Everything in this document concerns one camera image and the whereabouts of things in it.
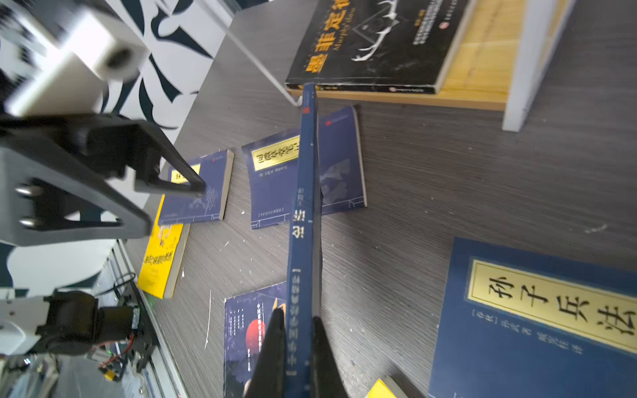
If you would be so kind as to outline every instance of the round hole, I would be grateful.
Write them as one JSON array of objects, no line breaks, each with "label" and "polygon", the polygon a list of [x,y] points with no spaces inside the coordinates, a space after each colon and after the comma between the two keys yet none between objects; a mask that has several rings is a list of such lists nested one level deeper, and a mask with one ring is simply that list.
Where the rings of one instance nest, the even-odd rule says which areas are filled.
[{"label": "round hole", "polygon": [[111,69],[120,69],[124,67],[131,60],[132,51],[130,48],[123,48],[117,52],[115,52],[111,57],[106,61],[106,66]]}]

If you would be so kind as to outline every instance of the silver bolt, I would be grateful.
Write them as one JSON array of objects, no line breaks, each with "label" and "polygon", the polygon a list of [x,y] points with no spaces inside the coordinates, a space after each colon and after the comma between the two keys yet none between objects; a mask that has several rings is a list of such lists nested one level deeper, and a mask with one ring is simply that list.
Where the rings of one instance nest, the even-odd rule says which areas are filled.
[{"label": "silver bolt", "polygon": [[42,194],[42,192],[44,192],[42,187],[37,187],[35,185],[17,187],[15,191],[18,192],[20,195],[29,196],[29,197],[39,196]]},{"label": "silver bolt", "polygon": [[37,218],[25,217],[20,219],[20,224],[22,224],[23,227],[35,228],[39,226],[39,220]]}]

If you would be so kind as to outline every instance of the yellow book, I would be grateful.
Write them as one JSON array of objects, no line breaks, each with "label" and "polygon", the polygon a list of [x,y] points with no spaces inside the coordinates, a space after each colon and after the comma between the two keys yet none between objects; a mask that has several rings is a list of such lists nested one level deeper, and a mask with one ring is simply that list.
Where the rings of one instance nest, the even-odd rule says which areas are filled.
[{"label": "yellow book", "polygon": [[137,286],[160,299],[169,299],[175,292],[190,224],[157,225],[164,198],[157,209]]},{"label": "yellow book", "polygon": [[407,398],[391,377],[378,379],[367,394],[367,398]]}]

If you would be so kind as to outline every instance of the blue book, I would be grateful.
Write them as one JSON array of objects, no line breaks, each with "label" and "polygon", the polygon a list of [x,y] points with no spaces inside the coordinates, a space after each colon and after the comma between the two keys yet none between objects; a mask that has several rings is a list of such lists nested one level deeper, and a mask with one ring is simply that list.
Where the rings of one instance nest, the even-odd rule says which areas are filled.
[{"label": "blue book", "polygon": [[637,274],[454,241],[430,398],[635,397]]},{"label": "blue book", "polygon": [[303,87],[298,175],[290,221],[285,319],[285,396],[309,397],[312,363],[312,318],[320,316],[321,191],[316,90]]},{"label": "blue book", "polygon": [[[318,168],[322,214],[367,206],[356,110],[348,106],[319,122]],[[299,130],[283,131],[243,148],[250,177],[252,229],[290,221],[296,188]]]},{"label": "blue book", "polygon": [[[172,225],[223,220],[233,160],[234,153],[224,150],[188,161],[192,169],[206,182],[206,193],[195,199],[167,195],[157,223]],[[172,167],[168,169],[168,176],[171,182],[188,183]]]},{"label": "blue book", "polygon": [[243,398],[257,366],[272,311],[286,311],[287,285],[234,296],[225,301],[224,398]]}]

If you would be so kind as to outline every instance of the gray wooden table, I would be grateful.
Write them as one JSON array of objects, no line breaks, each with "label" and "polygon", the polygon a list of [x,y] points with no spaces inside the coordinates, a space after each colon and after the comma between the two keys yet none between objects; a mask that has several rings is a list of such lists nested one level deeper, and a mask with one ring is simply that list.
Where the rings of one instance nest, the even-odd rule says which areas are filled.
[{"label": "gray wooden table", "polygon": [[[284,81],[315,4],[276,0],[231,28]],[[496,112],[359,105],[369,206],[322,231],[324,321],[350,396],[388,374],[426,396],[454,236],[637,267],[636,13],[578,2],[519,134]],[[321,100],[320,114],[348,104]],[[298,123],[226,38],[176,142],[185,158],[235,151],[225,220],[193,224],[185,277],[154,305],[191,397],[222,395],[224,298],[286,276],[288,227],[250,229],[240,148]],[[137,266],[146,242],[128,244]]]}]

